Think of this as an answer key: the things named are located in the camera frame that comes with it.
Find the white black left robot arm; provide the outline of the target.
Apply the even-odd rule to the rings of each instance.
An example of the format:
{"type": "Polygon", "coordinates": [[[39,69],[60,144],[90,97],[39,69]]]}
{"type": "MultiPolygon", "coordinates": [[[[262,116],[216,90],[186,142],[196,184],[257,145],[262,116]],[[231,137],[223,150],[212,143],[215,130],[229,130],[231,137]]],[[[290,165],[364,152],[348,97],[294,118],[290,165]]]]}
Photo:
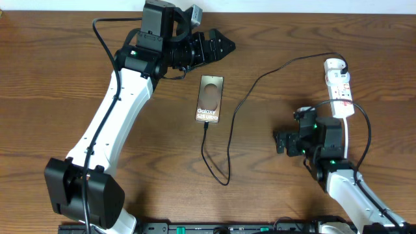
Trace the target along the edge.
{"type": "Polygon", "coordinates": [[[197,31],[201,20],[196,5],[182,10],[166,1],[147,1],[140,27],[109,53],[109,87],[90,125],[65,159],[50,159],[44,170],[53,211],[77,222],[73,233],[133,233],[137,228],[114,178],[136,117],[169,68],[187,74],[236,48],[216,29],[197,31]]]}

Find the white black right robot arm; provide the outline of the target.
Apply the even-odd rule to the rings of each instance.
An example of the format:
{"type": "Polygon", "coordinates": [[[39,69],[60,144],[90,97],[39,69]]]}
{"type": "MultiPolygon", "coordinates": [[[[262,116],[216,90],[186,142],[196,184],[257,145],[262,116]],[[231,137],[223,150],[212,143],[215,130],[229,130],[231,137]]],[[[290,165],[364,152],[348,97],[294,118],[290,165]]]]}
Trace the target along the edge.
{"type": "Polygon", "coordinates": [[[415,233],[415,225],[392,212],[344,157],[340,120],[319,117],[307,107],[298,109],[294,117],[297,131],[273,132],[277,153],[303,156],[312,178],[344,209],[358,233],[415,233]]]}

